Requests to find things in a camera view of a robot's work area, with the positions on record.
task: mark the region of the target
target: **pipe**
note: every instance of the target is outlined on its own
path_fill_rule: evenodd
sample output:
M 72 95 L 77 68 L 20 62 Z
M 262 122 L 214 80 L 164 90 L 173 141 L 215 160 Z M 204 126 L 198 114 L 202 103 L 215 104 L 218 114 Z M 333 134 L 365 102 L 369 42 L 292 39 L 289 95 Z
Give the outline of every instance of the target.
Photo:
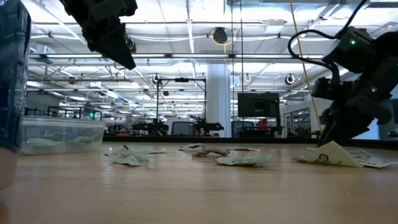
M 195 48 L 193 46 L 193 35 L 192 35 L 192 22 L 191 22 L 191 14 L 190 14 L 190 0 L 187 0 L 187 16 L 188 16 L 188 36 L 189 36 L 189 45 L 191 48 L 191 53 L 195 53 Z
M 56 15 L 52 14 L 52 12 L 50 12 L 48 9 L 45 8 L 44 5 L 42 5 L 41 3 L 37 2 L 36 0 L 31 0 L 37 7 L 39 7 L 41 10 L 45 11 L 46 13 L 48 13 L 49 15 L 51 15 L 55 20 L 57 20 L 58 24 L 60 26 L 62 26 L 66 31 L 68 31 L 71 35 L 73 35 L 74 37 L 76 37 L 78 40 L 80 40 L 80 42 L 82 42 L 84 45 L 86 45 L 86 41 L 84 39 L 82 39 L 81 37 L 79 37 L 79 35 L 77 35 L 74 31 L 72 31 L 66 24 L 64 24 Z

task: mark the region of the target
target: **clear plastic container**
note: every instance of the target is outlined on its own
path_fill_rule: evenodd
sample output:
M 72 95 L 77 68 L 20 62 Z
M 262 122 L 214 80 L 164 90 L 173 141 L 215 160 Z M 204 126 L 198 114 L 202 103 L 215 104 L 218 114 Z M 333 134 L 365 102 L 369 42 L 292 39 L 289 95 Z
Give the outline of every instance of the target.
M 97 151 L 105 123 L 80 119 L 24 117 L 22 154 L 56 154 Z

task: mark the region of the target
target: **ceiling beam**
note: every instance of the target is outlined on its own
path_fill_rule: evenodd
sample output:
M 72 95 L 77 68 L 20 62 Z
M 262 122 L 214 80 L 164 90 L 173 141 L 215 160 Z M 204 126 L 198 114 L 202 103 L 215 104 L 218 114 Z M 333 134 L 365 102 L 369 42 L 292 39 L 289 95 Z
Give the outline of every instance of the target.
M 73 35 L 75 38 L 77 38 L 81 43 L 83 43 L 84 45 L 86 45 L 86 41 L 81 38 L 79 35 L 77 35 L 74 31 L 72 31 L 65 23 L 63 23 L 56 15 L 52 14 L 52 12 L 50 12 L 48 9 L 45 8 L 45 6 L 40 3 L 37 2 L 36 0 L 31 0 L 32 3 L 34 3 L 37 7 L 39 7 L 41 10 L 43 10 L 44 12 L 46 12 L 47 14 L 49 14 L 50 16 L 52 16 L 57 23 L 64 28 L 66 31 L 68 31 L 71 35 Z

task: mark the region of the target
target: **paper wrapper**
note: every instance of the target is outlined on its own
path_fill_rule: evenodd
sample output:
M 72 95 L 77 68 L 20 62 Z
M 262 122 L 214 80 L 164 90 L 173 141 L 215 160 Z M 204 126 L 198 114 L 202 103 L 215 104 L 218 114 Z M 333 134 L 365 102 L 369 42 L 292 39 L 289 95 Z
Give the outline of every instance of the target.
M 189 144 L 186 146 L 181 146 L 179 151 L 196 152 L 199 150 L 205 150 L 206 146 L 204 144 Z
M 323 165 L 363 167 L 343 147 L 334 141 L 319 147 L 306 156 L 293 158 L 293 160 Z
M 264 157 L 249 156 L 249 157 L 220 157 L 216 159 L 219 165 L 228 166 L 264 166 L 271 161 L 272 154 Z
M 372 160 L 370 161 L 358 160 L 358 162 L 364 166 L 374 167 L 374 168 L 385 168 L 387 166 L 398 164 L 398 162 L 374 162 Z
M 312 164 L 337 165 L 347 167 L 374 167 L 383 168 L 398 162 L 379 162 L 373 161 L 370 153 L 359 149 L 347 151 L 336 142 L 332 141 L 318 149 L 312 149 L 312 152 L 306 156 L 292 158 L 299 162 Z
M 129 164 L 130 166 L 149 165 L 149 158 L 147 156 L 134 152 L 127 146 L 123 146 L 120 150 L 112 152 L 109 158 L 118 164 Z
M 229 149 L 204 149 L 201 151 L 194 152 L 192 156 L 205 156 L 211 152 L 221 156 L 228 156 L 230 153 Z

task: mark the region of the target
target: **computer monitor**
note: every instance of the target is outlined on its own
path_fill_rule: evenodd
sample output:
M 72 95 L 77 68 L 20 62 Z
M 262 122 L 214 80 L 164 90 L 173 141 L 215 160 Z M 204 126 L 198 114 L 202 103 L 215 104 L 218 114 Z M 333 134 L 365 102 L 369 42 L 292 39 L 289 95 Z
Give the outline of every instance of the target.
M 241 118 L 279 117 L 279 94 L 238 93 L 238 116 Z

